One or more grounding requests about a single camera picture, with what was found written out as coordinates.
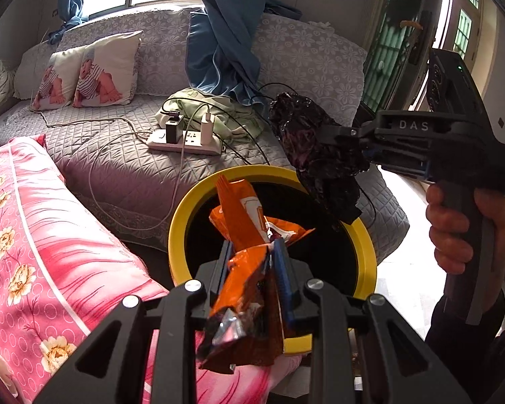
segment yellow piece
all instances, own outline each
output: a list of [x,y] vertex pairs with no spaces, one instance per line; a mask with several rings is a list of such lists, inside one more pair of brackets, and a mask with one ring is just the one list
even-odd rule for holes
[[[247,179],[251,183],[267,182],[286,185],[306,193],[295,171],[268,165],[244,165],[223,170],[229,181]],[[212,174],[197,183],[178,205],[168,233],[168,263],[175,285],[192,279],[185,258],[185,238],[192,216],[209,198],[216,195],[217,174]],[[354,297],[366,299],[376,288],[376,254],[367,228],[357,219],[351,225],[343,224],[353,243],[358,264],[358,277]],[[305,354],[312,349],[312,336],[284,339],[284,354]]]

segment silver bolt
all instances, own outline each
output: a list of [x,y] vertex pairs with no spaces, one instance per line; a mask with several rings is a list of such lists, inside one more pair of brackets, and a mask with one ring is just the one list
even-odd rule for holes
[[185,290],[195,292],[200,290],[202,283],[197,279],[190,279],[185,283]]
[[318,278],[309,279],[307,281],[307,287],[311,290],[322,290],[324,288],[324,282]]
[[122,304],[126,308],[134,308],[138,305],[139,299],[135,295],[129,295],[123,298]]
[[372,305],[378,307],[381,307],[383,304],[385,304],[385,298],[382,295],[373,294],[369,297],[369,300]]

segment light green fabric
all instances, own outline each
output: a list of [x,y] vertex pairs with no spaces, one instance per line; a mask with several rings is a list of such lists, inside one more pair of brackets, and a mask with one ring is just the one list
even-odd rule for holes
[[[197,100],[209,103],[205,105]],[[202,116],[209,110],[213,116],[213,132],[224,140],[250,140],[246,131],[253,138],[260,135],[264,129],[262,119],[258,117],[251,106],[243,106],[227,96],[210,96],[193,88],[187,88],[171,95],[164,104],[167,111],[179,111],[187,118],[194,118],[189,129],[200,130]],[[162,126],[163,112],[156,114],[159,125]]]

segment pink floral blanket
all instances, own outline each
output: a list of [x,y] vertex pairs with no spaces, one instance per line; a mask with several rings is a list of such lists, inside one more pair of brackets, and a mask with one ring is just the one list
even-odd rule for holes
[[[0,376],[25,403],[123,297],[167,293],[66,189],[43,144],[16,138],[0,148]],[[234,375],[197,370],[198,403],[262,404],[299,362],[279,357]]]

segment striped shirt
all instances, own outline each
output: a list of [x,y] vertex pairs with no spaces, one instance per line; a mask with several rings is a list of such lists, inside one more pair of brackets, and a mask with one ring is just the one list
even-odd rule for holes
[[41,98],[47,98],[51,95],[52,83],[56,80],[58,74],[54,69],[50,71],[49,77],[41,81],[41,86],[39,86],[39,96]]
[[84,79],[79,80],[77,89],[82,98],[90,99],[97,96],[97,85],[102,72],[103,69],[99,65],[92,64],[89,74]]

